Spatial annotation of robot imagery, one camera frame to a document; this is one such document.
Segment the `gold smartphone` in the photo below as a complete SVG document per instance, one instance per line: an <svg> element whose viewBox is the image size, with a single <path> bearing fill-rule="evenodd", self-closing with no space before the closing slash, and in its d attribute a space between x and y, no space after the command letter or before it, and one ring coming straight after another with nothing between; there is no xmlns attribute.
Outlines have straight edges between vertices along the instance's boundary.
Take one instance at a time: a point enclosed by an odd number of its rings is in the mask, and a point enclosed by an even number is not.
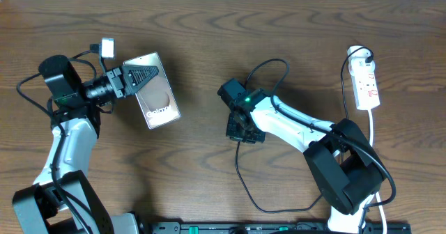
<svg viewBox="0 0 446 234"><path fill-rule="evenodd" d="M156 66L159 70L158 74L136 93L149 129L153 130L181 117L161 58L157 52L124 61L123 65Z"/></svg>

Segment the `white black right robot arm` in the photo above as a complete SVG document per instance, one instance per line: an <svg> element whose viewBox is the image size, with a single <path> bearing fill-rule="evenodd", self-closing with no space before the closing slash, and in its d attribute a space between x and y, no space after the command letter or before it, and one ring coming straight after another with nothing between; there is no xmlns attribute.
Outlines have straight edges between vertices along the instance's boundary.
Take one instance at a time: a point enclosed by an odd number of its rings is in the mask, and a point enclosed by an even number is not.
<svg viewBox="0 0 446 234"><path fill-rule="evenodd" d="M351 120L334 124L284 104L263 89L248 91L236 79L222 84L218 96L230 109L226 136L238 143L262 143L274 134L299 150L316 185L331 206L328 228L356 233L365 207L386 178L383 165Z"/></svg>

